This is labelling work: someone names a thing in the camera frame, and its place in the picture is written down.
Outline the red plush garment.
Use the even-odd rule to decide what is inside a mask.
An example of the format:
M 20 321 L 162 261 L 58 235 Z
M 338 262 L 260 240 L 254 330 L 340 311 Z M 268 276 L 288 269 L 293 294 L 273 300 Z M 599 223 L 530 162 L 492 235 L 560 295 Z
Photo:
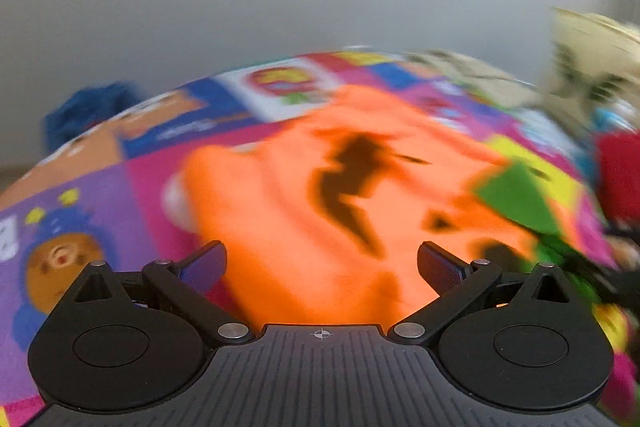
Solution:
M 639 224 L 639 132 L 615 131 L 596 141 L 597 196 L 605 217 Z

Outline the colourful cartoon play mat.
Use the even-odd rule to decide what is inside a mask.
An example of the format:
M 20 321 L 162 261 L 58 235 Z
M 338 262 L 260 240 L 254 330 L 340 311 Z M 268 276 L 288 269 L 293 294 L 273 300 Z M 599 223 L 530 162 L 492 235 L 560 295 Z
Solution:
M 179 261 L 211 241 L 198 234 L 182 168 L 209 145 L 247 152 L 343 87 L 372 88 L 484 144 L 506 160 L 475 187 L 500 216 L 535 235 L 532 259 L 487 254 L 509 272 L 584 255 L 622 271 L 593 194 L 570 155 L 532 133 L 500 101 L 502 84 L 466 87 L 417 58 L 360 51 L 311 53 L 193 80 L 66 142 L 1 197 L 1 421 L 42 408 L 27 350 L 73 280 L 93 261 L 118 272 Z M 224 283 L 206 294 L 247 323 Z

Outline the orange fleece garment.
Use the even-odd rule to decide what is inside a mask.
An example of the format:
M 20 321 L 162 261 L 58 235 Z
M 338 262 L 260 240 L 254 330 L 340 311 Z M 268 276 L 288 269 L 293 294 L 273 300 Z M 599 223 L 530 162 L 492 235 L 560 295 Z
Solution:
M 224 283 L 255 329 L 390 326 L 435 297 L 416 264 L 426 241 L 465 261 L 533 258 L 535 235 L 474 192 L 504 168 L 400 98 L 349 86 L 247 152 L 194 150 L 182 183 L 198 234 L 226 246 Z

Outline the beige bird print bag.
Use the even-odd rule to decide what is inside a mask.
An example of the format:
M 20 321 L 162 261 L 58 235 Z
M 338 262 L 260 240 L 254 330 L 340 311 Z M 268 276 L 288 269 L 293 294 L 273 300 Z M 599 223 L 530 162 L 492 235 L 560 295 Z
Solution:
M 639 29 L 592 13 L 555 8 L 552 60 L 544 108 L 566 129 L 583 134 L 599 107 L 619 108 L 639 124 Z

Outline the blue cloth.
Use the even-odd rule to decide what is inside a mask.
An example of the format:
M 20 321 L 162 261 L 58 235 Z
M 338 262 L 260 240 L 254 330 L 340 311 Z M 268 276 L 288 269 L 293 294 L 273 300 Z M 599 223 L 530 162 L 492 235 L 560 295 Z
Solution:
M 43 142 L 47 153 L 55 152 L 66 142 L 143 100 L 140 90 L 127 81 L 76 91 L 43 118 Z

